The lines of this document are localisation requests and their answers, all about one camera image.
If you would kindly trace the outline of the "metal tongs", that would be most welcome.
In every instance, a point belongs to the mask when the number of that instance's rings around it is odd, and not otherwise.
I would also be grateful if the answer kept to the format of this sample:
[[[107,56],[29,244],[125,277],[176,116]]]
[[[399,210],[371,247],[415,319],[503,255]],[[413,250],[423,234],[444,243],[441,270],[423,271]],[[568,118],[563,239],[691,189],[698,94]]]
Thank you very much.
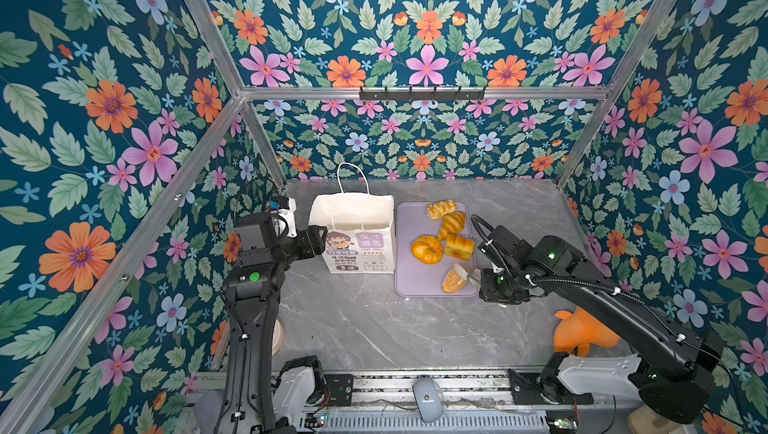
[[[466,284],[472,284],[476,287],[480,287],[481,284],[481,270],[478,268],[468,269],[465,266],[455,263],[453,265],[453,271],[456,273],[457,281],[456,285],[461,289]]]

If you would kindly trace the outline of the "oval seeded bread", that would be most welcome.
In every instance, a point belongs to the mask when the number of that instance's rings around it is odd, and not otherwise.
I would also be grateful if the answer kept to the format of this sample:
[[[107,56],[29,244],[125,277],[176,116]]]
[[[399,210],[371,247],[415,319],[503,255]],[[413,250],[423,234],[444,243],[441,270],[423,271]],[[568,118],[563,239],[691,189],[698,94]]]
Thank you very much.
[[[458,286],[456,285],[456,281],[457,281],[457,276],[456,276],[456,273],[453,271],[453,267],[452,267],[443,278],[443,281],[441,284],[442,292],[446,294],[454,294],[459,292],[465,285],[461,289],[459,289]]]

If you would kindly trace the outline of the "white paper bag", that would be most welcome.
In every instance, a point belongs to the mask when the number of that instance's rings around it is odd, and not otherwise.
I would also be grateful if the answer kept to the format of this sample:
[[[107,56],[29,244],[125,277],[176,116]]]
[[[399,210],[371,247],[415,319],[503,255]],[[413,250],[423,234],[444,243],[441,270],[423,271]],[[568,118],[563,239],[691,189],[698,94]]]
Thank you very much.
[[[317,196],[309,223],[327,229],[323,259],[332,274],[392,274],[395,268],[395,199],[390,194],[339,191]]]

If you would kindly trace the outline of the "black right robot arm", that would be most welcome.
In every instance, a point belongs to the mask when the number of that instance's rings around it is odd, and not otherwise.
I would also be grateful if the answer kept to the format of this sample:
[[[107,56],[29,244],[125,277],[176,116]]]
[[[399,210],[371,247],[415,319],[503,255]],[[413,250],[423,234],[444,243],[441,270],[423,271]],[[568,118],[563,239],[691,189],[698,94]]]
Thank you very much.
[[[492,263],[481,272],[481,299],[520,305],[555,293],[605,325],[635,352],[625,358],[594,360],[553,355],[540,375],[548,398],[608,394],[638,399],[679,424],[699,417],[715,390],[714,370],[725,347],[717,333],[700,334],[688,322],[661,319],[557,236],[548,235],[530,245],[477,215],[471,221],[481,237],[478,249]]]

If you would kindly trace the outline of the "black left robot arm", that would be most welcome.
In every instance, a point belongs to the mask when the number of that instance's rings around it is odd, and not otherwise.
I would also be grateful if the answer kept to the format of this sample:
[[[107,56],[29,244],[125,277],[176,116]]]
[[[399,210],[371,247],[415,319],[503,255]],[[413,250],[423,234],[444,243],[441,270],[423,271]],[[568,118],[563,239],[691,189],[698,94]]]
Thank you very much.
[[[288,268],[323,254],[327,229],[296,230],[274,212],[240,219],[234,231],[237,258],[222,286],[229,313],[229,358],[225,387],[194,406],[203,433],[294,433],[307,406],[324,402],[327,387],[320,361],[307,356],[272,374],[273,344]]]

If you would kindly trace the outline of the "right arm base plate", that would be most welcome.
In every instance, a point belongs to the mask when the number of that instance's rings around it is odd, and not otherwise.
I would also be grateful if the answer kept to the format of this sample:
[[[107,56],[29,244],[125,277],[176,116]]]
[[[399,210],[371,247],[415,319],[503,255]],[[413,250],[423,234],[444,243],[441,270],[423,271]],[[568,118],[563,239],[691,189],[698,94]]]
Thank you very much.
[[[539,372],[521,372],[507,369],[511,395],[516,405],[593,405],[591,394],[573,394],[555,377]]]

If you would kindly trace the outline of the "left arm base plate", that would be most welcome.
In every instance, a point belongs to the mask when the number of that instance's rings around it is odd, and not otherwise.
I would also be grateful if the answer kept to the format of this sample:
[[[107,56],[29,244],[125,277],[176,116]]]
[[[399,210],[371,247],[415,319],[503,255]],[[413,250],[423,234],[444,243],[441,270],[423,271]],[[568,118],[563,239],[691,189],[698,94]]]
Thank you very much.
[[[350,407],[354,392],[355,377],[352,374],[326,374],[329,407]]]

